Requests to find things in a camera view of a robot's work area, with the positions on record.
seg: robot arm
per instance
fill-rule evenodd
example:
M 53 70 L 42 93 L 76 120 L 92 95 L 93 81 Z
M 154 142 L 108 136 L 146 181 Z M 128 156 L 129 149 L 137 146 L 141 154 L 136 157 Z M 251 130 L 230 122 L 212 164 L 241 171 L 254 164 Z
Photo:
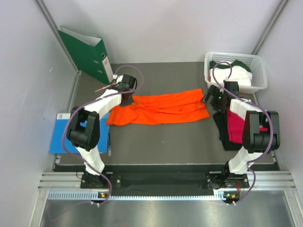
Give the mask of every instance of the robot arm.
M 225 81 L 224 88 L 228 89 L 235 95 L 238 95 L 239 87 L 237 82 Z M 242 188 L 248 188 L 247 171 L 251 165 L 248 162 L 260 157 L 266 150 L 269 139 L 270 129 L 268 119 L 265 114 L 258 108 L 252 107 L 248 103 L 233 99 L 226 92 L 222 92 L 216 86 L 210 86 L 208 92 L 202 101 L 213 96 L 211 105 L 214 110 L 225 113 L 227 107 L 236 112 L 239 117 L 245 120 L 243 132 L 243 147 L 237 155 L 226 162 L 222 167 L 221 174 L 207 174 L 208 185 L 213 189 L 234 188 L 240 184 Z M 275 111 L 267 111 L 273 124 L 273 141 L 269 151 L 278 149 L 280 146 L 279 115 Z
M 135 83 L 137 83 L 136 78 L 129 75 L 114 75 L 114 80 L 114 84 L 98 98 L 99 101 L 85 106 L 76 113 L 67 130 L 67 139 L 77 148 L 82 158 L 87 161 L 85 170 L 88 175 L 99 176 L 87 164 L 100 173 L 105 168 L 97 147 L 100 139 L 99 120 L 116 105 L 126 106 L 133 102 L 131 93 L 117 93 L 133 89 Z

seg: gray wall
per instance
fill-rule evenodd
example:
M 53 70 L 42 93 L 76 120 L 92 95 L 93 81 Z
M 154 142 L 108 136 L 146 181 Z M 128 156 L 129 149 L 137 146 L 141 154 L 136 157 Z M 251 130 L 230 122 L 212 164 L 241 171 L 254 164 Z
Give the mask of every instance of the gray wall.
M 33 0 L 0 7 L 0 226 L 26 226 L 75 70 Z
M 258 96 L 280 115 L 282 167 L 291 171 L 303 200 L 303 1 L 291 0 L 261 48 L 268 89 Z
M 251 53 L 280 0 L 44 0 L 57 26 L 105 40 L 112 63 Z

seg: metal floor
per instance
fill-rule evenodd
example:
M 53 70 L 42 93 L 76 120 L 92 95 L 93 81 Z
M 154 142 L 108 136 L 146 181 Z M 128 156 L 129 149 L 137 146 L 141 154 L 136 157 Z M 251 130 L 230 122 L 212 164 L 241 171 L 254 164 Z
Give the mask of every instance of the metal floor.
M 43 227 L 294 227 L 284 192 L 252 192 L 240 205 L 222 201 L 109 201 L 98 208 L 79 201 L 47 201 Z
M 145 78 L 145 84 L 135 95 L 161 95 L 202 88 L 207 91 L 204 81 L 203 62 L 138 63 Z M 112 65 L 113 70 L 120 64 Z M 131 68 L 123 68 L 119 74 L 138 78 Z M 95 93 L 103 84 L 83 73 L 81 75 L 74 105 L 81 105 L 97 98 Z M 253 100 L 252 95 L 243 95 Z M 210 115 L 214 114 L 207 105 Z M 197 122 L 182 124 L 110 126 L 112 152 L 102 154 L 105 164 L 223 164 L 233 158 L 237 151 L 225 151 L 219 140 L 219 131 L 212 117 Z M 267 155 L 259 163 L 273 163 Z M 61 165 L 83 164 L 70 155 L 62 155 Z

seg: plastic basket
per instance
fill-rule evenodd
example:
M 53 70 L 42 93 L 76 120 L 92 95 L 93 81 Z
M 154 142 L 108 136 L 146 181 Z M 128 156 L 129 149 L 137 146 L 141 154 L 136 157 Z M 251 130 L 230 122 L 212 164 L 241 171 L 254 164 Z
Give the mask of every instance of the plastic basket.
M 239 86 L 239 92 L 253 94 L 258 90 L 267 88 L 266 70 L 264 63 L 259 56 L 240 53 L 207 52 L 204 60 L 204 77 L 208 88 L 211 85 L 216 85 L 218 87 L 216 83 L 210 82 L 209 62 L 233 62 L 234 60 L 245 63 L 252 72 L 251 87 Z

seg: green folder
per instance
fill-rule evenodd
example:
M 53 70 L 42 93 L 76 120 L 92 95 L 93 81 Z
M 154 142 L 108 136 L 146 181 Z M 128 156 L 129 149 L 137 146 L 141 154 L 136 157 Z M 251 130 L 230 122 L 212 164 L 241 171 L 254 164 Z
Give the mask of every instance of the green folder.
M 77 33 L 64 27 L 58 29 L 58 32 L 79 70 L 104 84 L 113 80 L 113 71 L 102 38 Z

